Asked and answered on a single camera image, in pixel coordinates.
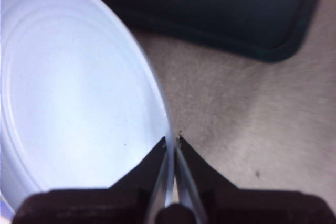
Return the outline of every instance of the black tray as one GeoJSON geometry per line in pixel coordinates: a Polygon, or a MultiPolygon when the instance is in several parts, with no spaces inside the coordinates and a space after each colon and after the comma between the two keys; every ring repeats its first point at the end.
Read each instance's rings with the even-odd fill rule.
{"type": "Polygon", "coordinates": [[[279,61],[300,47],[317,0],[103,0],[127,24],[279,61]]]}

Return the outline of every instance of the plastic container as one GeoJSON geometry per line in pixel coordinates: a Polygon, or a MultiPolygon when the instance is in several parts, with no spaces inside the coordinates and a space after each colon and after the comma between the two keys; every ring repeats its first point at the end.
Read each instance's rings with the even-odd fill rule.
{"type": "Polygon", "coordinates": [[[172,151],[150,64],[101,0],[1,0],[1,193],[14,210],[40,191],[109,187],[163,136],[172,151]]]}

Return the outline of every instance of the floor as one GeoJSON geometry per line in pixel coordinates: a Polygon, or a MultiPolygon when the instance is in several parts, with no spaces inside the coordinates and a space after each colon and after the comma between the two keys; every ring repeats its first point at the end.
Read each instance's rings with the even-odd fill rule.
{"type": "Polygon", "coordinates": [[[306,41],[266,64],[132,29],[161,81],[175,132],[243,188],[293,189],[336,212],[336,0],[306,41]]]}

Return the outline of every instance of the beige carpet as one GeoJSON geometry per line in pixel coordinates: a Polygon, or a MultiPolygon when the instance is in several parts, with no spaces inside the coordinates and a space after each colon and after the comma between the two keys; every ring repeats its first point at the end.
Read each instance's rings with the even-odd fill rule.
{"type": "Polygon", "coordinates": [[[266,64],[132,30],[175,132],[240,187],[294,189],[336,212],[336,0],[321,0],[292,58],[266,64]]]}

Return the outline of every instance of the white bowl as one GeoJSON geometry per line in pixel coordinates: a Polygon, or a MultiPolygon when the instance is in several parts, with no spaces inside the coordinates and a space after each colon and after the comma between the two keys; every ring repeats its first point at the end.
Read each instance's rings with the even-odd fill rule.
{"type": "Polygon", "coordinates": [[[40,191],[109,187],[163,136],[172,150],[153,71],[101,0],[1,0],[1,193],[14,210],[40,191]]]}

